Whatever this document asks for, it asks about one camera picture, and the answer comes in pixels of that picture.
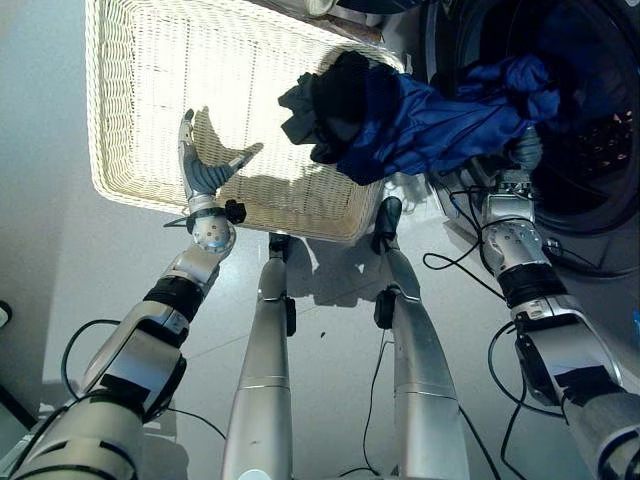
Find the robotic hand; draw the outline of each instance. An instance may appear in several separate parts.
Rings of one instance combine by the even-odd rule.
[[[594,477],[639,478],[640,396],[622,388],[613,356],[544,255],[528,188],[507,172],[482,212],[485,266],[511,309],[527,387],[562,407]]]
[[[245,166],[246,153],[209,167],[192,140],[193,111],[182,119],[178,150],[193,244],[179,254],[95,355],[76,401],[54,413],[34,437],[12,479],[137,478],[142,424],[169,405],[186,368],[180,346],[235,243],[243,204],[224,208],[215,193]]]

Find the black cable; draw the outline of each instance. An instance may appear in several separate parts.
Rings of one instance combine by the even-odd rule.
[[[489,464],[489,468],[491,469],[491,473],[493,473],[493,477],[496,480],[501,480],[500,474],[498,473],[498,469],[496,468],[496,464],[493,463],[493,459],[491,458],[491,455],[489,455],[487,448],[484,446],[484,442],[480,439],[480,435],[478,434],[476,427],[473,425],[473,422],[467,415],[467,412],[465,412],[464,409],[462,408],[462,405],[458,404],[458,408],[460,408],[460,413],[462,413],[462,416],[467,421],[467,425],[469,425],[469,430],[471,430],[473,437],[476,439],[476,442],[478,442],[478,446],[480,447],[480,450],[482,450],[482,454],[484,455],[484,458],[487,460],[487,463]]]
[[[369,457],[367,457],[367,432],[369,431],[369,424],[371,423],[371,413],[373,412],[373,389],[376,385],[376,379],[378,378],[378,373],[380,372],[380,364],[382,363],[382,355],[384,354],[384,347],[386,347],[386,343],[384,343],[384,335],[386,330],[382,331],[382,337],[380,337],[380,352],[378,353],[378,360],[376,361],[376,368],[373,372],[373,378],[371,379],[371,390],[369,391],[369,413],[367,414],[367,422],[364,426],[364,434],[362,435],[362,454],[364,455],[364,463],[367,464],[368,470],[371,471],[375,476],[380,476],[380,473],[371,466],[371,462],[369,462]]]
[[[119,325],[119,324],[120,322],[117,320],[108,320],[103,318],[100,318],[97,320],[91,320],[90,322],[85,323],[78,330],[76,330],[76,332],[71,336],[71,338],[69,339],[69,342],[65,346],[64,352],[62,353],[62,361],[60,362],[60,376],[62,377],[62,383],[64,384],[64,386],[66,387],[66,389],[71,394],[71,396],[75,399],[76,402],[80,400],[80,397],[71,387],[71,382],[69,382],[69,374],[67,372],[67,363],[69,361],[69,353],[71,352],[71,348],[75,344],[78,337],[88,328],[94,325]],[[179,410],[177,408],[167,408],[167,410],[171,410],[172,412],[181,413],[183,415],[188,415],[190,417],[197,418],[198,420],[206,423],[209,427],[215,430],[222,438],[224,438],[225,440],[227,439],[225,434],[222,433],[222,431],[218,427],[216,427],[213,423],[211,423],[206,418],[201,417],[200,415],[196,415],[195,413],[187,412],[185,410]]]
[[[574,272],[584,277],[601,279],[601,280],[616,280],[616,279],[628,277],[629,275],[633,275],[634,273],[640,270],[640,268],[638,267],[626,268],[623,270],[612,270],[612,271],[602,270],[593,262],[587,260],[586,258],[584,258],[581,255],[578,255],[575,252],[572,252],[571,250],[567,250],[564,247],[560,248],[560,252],[561,252],[560,255],[551,252],[551,248],[546,245],[542,247],[542,250],[544,251],[545,255],[549,258],[549,260],[551,260],[551,263],[553,263],[555,266],[560,268],[565,268],[571,272]],[[564,253],[567,253],[573,257],[578,258],[579,260],[584,262],[585,265],[579,265],[574,261],[564,258]]]
[[[520,413],[520,409],[524,405],[524,400],[527,398],[527,384],[524,381],[524,374],[521,373],[522,376],[522,393],[520,394],[520,399],[518,400],[518,404],[516,408],[513,410],[511,414],[511,418],[509,419],[509,424],[507,425],[507,430],[504,432],[504,437],[502,437],[502,445],[500,446],[500,460],[504,463],[509,470],[513,472],[513,474],[518,477],[520,480],[527,480],[524,475],[522,475],[513,465],[511,465],[507,460],[507,446],[509,445],[509,438],[511,438],[511,432],[513,430],[513,425],[516,423],[516,418],[518,417],[518,413]]]
[[[471,278],[473,278],[479,285],[481,285],[482,287],[487,289],[489,292],[493,293],[496,297],[498,297],[499,299],[504,301],[505,298],[500,292],[498,292],[494,288],[490,287],[487,283],[485,283],[482,280],[480,280],[479,277],[477,277],[476,275],[471,273],[467,268],[465,268],[462,265],[460,265],[460,261],[463,260],[464,258],[466,258],[467,256],[469,256],[471,254],[471,252],[473,252],[477,247],[482,246],[482,244],[483,244],[483,241],[482,241],[482,230],[484,230],[485,228],[490,227],[492,225],[496,225],[498,223],[509,222],[509,221],[512,221],[512,220],[523,220],[523,221],[527,221],[527,222],[531,223],[530,220],[528,220],[528,219],[526,219],[524,217],[508,217],[508,218],[501,218],[501,219],[495,220],[493,222],[489,222],[484,226],[480,226],[480,222],[478,221],[478,218],[477,218],[477,216],[475,214],[475,211],[473,209],[471,193],[473,193],[475,191],[480,192],[480,191],[483,191],[485,189],[483,187],[480,187],[480,186],[477,186],[477,185],[473,185],[472,187],[469,187],[468,189],[458,190],[458,191],[452,192],[445,185],[443,185],[443,187],[449,193],[449,199],[451,200],[451,204],[458,211],[458,213],[462,217],[464,217],[467,220],[467,222],[469,222],[469,225],[471,225],[471,227],[474,229],[474,231],[476,233],[476,242],[471,246],[471,248],[469,248],[465,253],[463,253],[460,257],[458,257],[455,260],[450,258],[450,257],[447,257],[445,255],[440,255],[439,253],[427,252],[422,256],[422,263],[424,264],[425,267],[427,267],[427,268],[429,268],[431,270],[444,270],[445,268],[449,268],[452,265],[455,265],[460,270],[462,270],[464,273],[466,273]],[[469,209],[471,211],[471,216],[467,215],[462,210],[462,208],[460,208],[460,206],[458,205],[458,203],[456,202],[456,200],[454,198],[456,195],[461,195],[461,194],[466,194],[467,195],[467,198],[468,198],[468,201],[469,201]],[[444,261],[446,261],[448,263],[446,263],[444,265],[440,265],[440,266],[434,266],[434,265],[431,265],[429,262],[427,262],[427,258],[428,257],[439,258],[439,259],[444,260]],[[482,259],[482,263],[483,263],[484,267],[487,270],[489,270],[490,273],[492,273],[491,269],[487,265],[487,262],[486,262],[486,260],[484,258],[484,254],[483,254],[482,249],[480,249],[480,257]]]
[[[187,220],[189,217],[180,217],[176,220],[171,220],[170,222],[167,222],[163,225],[164,228],[169,228],[169,227],[180,227],[180,228],[184,228],[187,226],[186,223],[180,223],[183,222],[185,220]]]
[[[365,470],[367,472],[373,473],[374,475],[378,475],[375,470],[372,470],[369,467],[358,467],[358,468],[352,468],[351,470],[347,470],[346,472],[341,473],[340,475],[338,475],[338,478],[346,477],[347,475],[351,475],[352,473],[361,472]]]
[[[201,417],[200,415],[196,415],[195,413],[187,412],[185,410],[179,410],[179,409],[173,408],[173,407],[167,407],[167,410],[170,410],[170,411],[176,412],[176,413],[181,413],[181,414],[187,415],[189,417],[197,418],[198,420],[200,420],[201,422],[206,423],[209,427],[213,428],[216,432],[218,432],[218,435],[220,435],[223,439],[225,439],[225,440],[227,439],[227,436],[224,433],[222,433],[222,430],[220,430],[213,423],[211,423],[206,418]]]
[[[16,473],[18,469],[22,466],[27,456],[35,446],[36,442],[40,440],[40,437],[46,431],[46,429],[49,428],[49,426],[54,422],[56,418],[60,416],[61,413],[66,412],[69,408],[71,408],[71,406],[74,403],[75,402],[71,403],[71,405],[65,405],[60,408],[57,408],[56,410],[51,412],[51,414],[46,418],[44,422],[42,422],[42,425],[38,427],[38,430],[36,431],[36,433],[33,434],[33,437],[31,437],[31,440],[29,440],[29,443],[27,443],[27,445],[24,447],[22,452],[20,452],[20,455],[18,456],[15,463],[13,464],[13,467],[11,467],[11,473],[9,473],[9,477],[11,477],[14,473]]]
[[[67,346],[64,347],[64,352],[62,353],[62,361],[60,362],[60,377],[62,378],[63,385],[75,400],[79,400],[80,397],[78,397],[78,394],[71,387],[71,383],[69,382],[69,375],[67,373],[67,362],[69,361],[69,353],[71,352],[71,348],[73,347],[78,337],[87,328],[92,327],[94,325],[118,325],[118,324],[120,324],[120,322],[118,322],[117,320],[107,320],[104,318],[91,320],[90,322],[85,323],[78,330],[76,330],[76,332],[69,339]]]
[[[509,398],[512,402],[520,405],[522,408],[526,408],[527,410],[531,410],[532,412],[536,412],[541,415],[546,415],[548,417],[564,418],[564,415],[560,413],[550,412],[548,410],[543,410],[541,408],[534,407],[533,405],[529,405],[527,403],[521,402],[519,399],[513,396],[513,394],[509,392],[509,390],[507,390],[507,388],[503,385],[503,383],[500,381],[500,379],[496,375],[495,368],[493,366],[493,349],[496,345],[496,342],[502,336],[502,334],[504,334],[505,331],[507,331],[509,328],[513,326],[514,326],[513,322],[508,322],[507,324],[503,325],[493,336],[493,338],[491,339],[491,343],[489,343],[489,348],[487,349],[487,364],[489,365],[489,373],[491,374],[491,378],[493,379],[494,383],[498,386],[500,391],[507,398]]]
[[[426,261],[427,257],[436,257],[436,258],[440,258],[442,260],[446,260],[449,262],[448,265],[444,266],[444,267],[440,267],[440,268],[434,268],[432,265],[429,265]],[[422,256],[422,263],[424,263],[424,265],[427,268],[430,268],[431,270],[442,270],[444,268],[450,267],[451,265],[455,265],[456,267],[458,267],[460,270],[462,270],[464,273],[466,273],[467,275],[469,275],[471,278],[473,278],[476,282],[478,282],[478,284],[482,285],[484,288],[486,288],[488,291],[490,291],[491,293],[493,293],[496,297],[498,297],[500,300],[505,300],[504,296],[499,293],[498,291],[496,291],[495,289],[491,288],[489,285],[487,285],[485,282],[483,282],[482,280],[480,280],[480,278],[478,278],[477,276],[475,276],[473,273],[471,273],[469,270],[467,270],[465,267],[463,267],[462,265],[460,265],[458,262],[460,261],[460,259],[457,260],[452,260],[449,257],[446,257],[444,255],[440,255],[439,253],[425,253]]]

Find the laundry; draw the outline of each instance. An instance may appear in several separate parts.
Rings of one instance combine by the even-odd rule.
[[[331,80],[323,82],[325,76]],[[395,172],[454,169],[554,118],[560,105],[534,55],[471,68],[454,100],[356,52],[342,54],[323,75],[301,79],[279,99],[293,112],[285,133],[294,143],[315,143],[312,160],[335,163],[360,185]]]

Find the washing machine drum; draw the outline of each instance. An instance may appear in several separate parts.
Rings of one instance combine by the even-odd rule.
[[[452,93],[461,69],[536,53],[557,78],[560,114],[539,125],[537,220],[609,231],[638,211],[640,0],[453,0],[423,25],[426,70]]]

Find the silver metal cylinder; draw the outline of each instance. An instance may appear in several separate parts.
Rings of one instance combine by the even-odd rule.
[[[398,292],[392,329],[399,476],[468,479],[462,415],[444,351],[410,262],[395,242],[389,247],[382,272]]]
[[[576,445],[594,477],[626,478],[640,452],[640,396],[626,392],[602,395],[584,405],[567,400],[563,411]]]
[[[285,268],[265,265],[224,451],[223,480],[290,480],[291,393]]]

